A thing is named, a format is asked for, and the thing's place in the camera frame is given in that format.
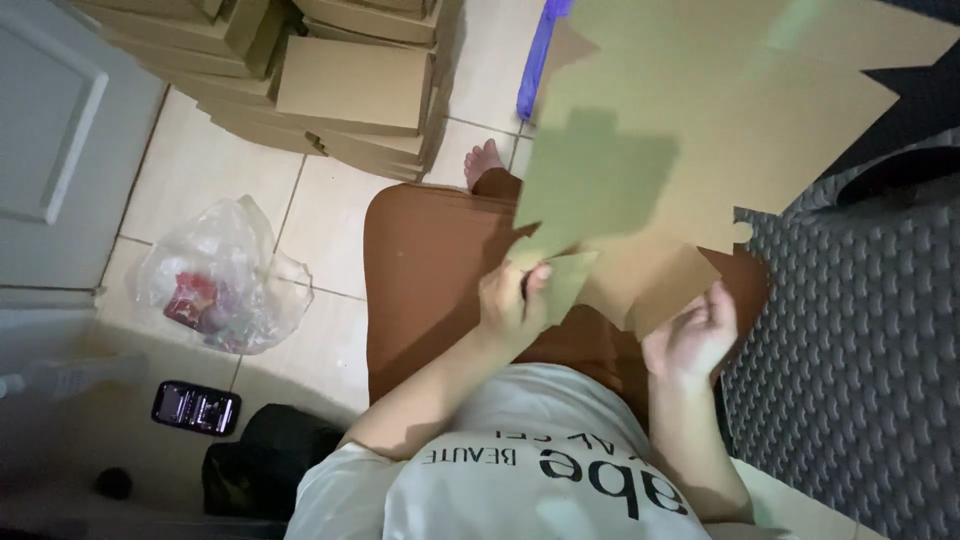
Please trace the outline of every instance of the person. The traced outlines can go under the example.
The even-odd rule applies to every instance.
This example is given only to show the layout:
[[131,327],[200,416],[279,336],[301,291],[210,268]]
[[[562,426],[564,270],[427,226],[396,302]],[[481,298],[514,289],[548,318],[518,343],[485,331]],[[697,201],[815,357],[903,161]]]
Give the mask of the person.
[[[467,155],[474,193],[496,180],[491,171],[503,180],[494,157],[491,141]],[[369,271],[373,301],[386,289],[371,290]],[[711,374],[738,336],[727,287],[715,283],[642,340],[648,438],[595,370],[537,356],[515,363],[538,343],[549,351],[541,360],[562,354],[544,343],[550,274],[548,264],[524,273],[502,259],[479,280],[466,296],[476,299],[474,324],[382,396],[372,390],[372,406],[303,478],[288,539],[790,537],[751,525],[720,436]],[[374,319],[387,317],[370,312],[368,354],[378,354]],[[579,323],[572,329],[589,338]],[[550,331],[562,338],[567,325]]]

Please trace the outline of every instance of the white t-shirt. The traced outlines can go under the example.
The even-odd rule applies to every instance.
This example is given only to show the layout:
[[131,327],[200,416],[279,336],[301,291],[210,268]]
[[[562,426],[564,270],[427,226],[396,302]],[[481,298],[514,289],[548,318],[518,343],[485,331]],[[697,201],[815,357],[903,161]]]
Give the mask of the white t-shirt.
[[791,537],[739,524],[708,532],[646,461],[649,447],[627,405],[600,383],[563,366],[512,364],[413,459],[351,443],[312,468],[286,538]]

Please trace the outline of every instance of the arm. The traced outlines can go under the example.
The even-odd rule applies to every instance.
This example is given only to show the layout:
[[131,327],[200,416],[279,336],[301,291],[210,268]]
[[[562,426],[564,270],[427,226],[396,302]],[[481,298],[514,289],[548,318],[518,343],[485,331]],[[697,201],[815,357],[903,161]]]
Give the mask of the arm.
[[355,442],[392,460],[409,459],[440,434],[477,386],[514,360],[543,331],[540,292],[550,267],[540,265],[520,296],[523,272],[509,261],[480,282],[480,325],[375,403],[338,448]]
[[719,282],[643,340],[655,463],[705,523],[753,521],[750,494],[720,436],[709,381],[735,340],[733,299]]

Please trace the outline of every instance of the gray mat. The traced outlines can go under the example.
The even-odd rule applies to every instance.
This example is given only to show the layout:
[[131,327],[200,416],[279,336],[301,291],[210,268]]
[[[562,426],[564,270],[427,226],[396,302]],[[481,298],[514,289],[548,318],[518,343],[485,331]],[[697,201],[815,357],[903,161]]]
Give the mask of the gray mat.
[[723,377],[733,453],[890,538],[957,539],[960,199],[830,211],[870,165],[737,211],[772,291]]

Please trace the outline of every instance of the white door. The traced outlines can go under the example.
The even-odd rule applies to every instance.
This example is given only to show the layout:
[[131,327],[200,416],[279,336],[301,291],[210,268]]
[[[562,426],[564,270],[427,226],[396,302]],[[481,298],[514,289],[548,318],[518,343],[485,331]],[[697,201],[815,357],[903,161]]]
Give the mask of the white door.
[[99,285],[163,88],[68,6],[0,0],[0,286]]

